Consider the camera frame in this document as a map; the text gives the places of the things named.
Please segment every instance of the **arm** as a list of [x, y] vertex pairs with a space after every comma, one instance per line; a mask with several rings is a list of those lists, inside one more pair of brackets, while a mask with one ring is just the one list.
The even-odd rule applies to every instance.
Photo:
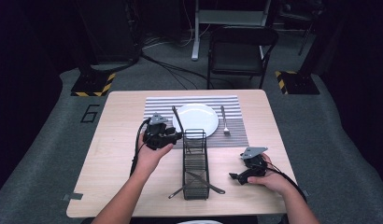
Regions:
[[[267, 155], [262, 155], [267, 162], [271, 163]], [[290, 224], [319, 223], [299, 191], [282, 175], [273, 171], [267, 171], [264, 177], [249, 177], [248, 182], [251, 184], [265, 185], [267, 188], [279, 193], [284, 199]]]
[[160, 159], [173, 147], [169, 144], [161, 149], [152, 150], [144, 145], [142, 138], [143, 134], [140, 134], [140, 150], [134, 173], [92, 223], [129, 223], [142, 188], [156, 169]]

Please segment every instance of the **yellow and black hazard tape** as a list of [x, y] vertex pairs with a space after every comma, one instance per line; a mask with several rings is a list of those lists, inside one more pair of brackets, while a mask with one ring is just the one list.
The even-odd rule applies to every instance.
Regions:
[[113, 73], [107, 78], [107, 82], [102, 89], [102, 91], [94, 91], [94, 92], [87, 92], [87, 91], [74, 91], [72, 92], [72, 96], [105, 96], [107, 92], [110, 89], [110, 86], [112, 85], [112, 81], [115, 78], [116, 74]]
[[297, 74], [297, 73], [292, 71], [288, 71], [288, 72], [276, 71], [276, 77], [279, 84], [279, 88], [281, 89], [283, 94], [288, 94], [288, 90], [287, 90], [287, 87], [285, 86], [285, 81], [282, 78], [282, 74]]

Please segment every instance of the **person's left hand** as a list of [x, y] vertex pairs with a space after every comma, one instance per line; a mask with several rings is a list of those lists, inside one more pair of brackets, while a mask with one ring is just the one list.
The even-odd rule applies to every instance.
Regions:
[[167, 154], [173, 146], [173, 144], [168, 144], [165, 147], [152, 150], [144, 144], [143, 133], [141, 133], [138, 140], [138, 148], [140, 148], [138, 162], [136, 163], [134, 174], [149, 177], [156, 169], [160, 159]]

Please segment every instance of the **gray carpet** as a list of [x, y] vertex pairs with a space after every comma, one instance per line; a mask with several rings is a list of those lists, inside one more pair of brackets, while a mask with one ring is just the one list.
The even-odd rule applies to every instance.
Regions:
[[[376, 171], [361, 156], [341, 127], [336, 106], [318, 76], [313, 75], [320, 95], [283, 95], [276, 70], [296, 71], [305, 52], [298, 56], [300, 33], [280, 33], [263, 84], [297, 181], [307, 190], [308, 203], [321, 223], [383, 223], [383, 184]], [[165, 63], [206, 73], [207, 38], [202, 39], [200, 59], [191, 61], [192, 44], [179, 47], [162, 44], [144, 52]], [[107, 69], [115, 64], [100, 65]], [[206, 81], [182, 74], [198, 89]], [[80, 223], [66, 215], [66, 193], [71, 193], [87, 154], [107, 96], [70, 96], [78, 70], [61, 74], [64, 87], [57, 105], [39, 136], [0, 191], [0, 223]], [[195, 87], [177, 77], [183, 85]], [[238, 89], [256, 89], [258, 78], [233, 78]], [[229, 89], [215, 80], [217, 89]], [[184, 90], [179, 82], [159, 65], [140, 59], [134, 66], [117, 73], [110, 91]], [[80, 123], [89, 105], [96, 111], [93, 123]], [[278, 223], [278, 216], [259, 216], [260, 223]]]

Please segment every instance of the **white plate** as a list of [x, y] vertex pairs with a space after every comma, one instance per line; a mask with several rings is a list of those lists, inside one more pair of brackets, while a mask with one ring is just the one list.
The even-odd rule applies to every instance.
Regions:
[[[218, 128], [218, 115], [207, 105], [184, 105], [177, 109], [177, 114], [185, 132], [188, 129], [204, 129], [206, 137], [208, 137]], [[175, 115], [172, 117], [172, 124], [177, 129], [177, 132], [181, 132]]]

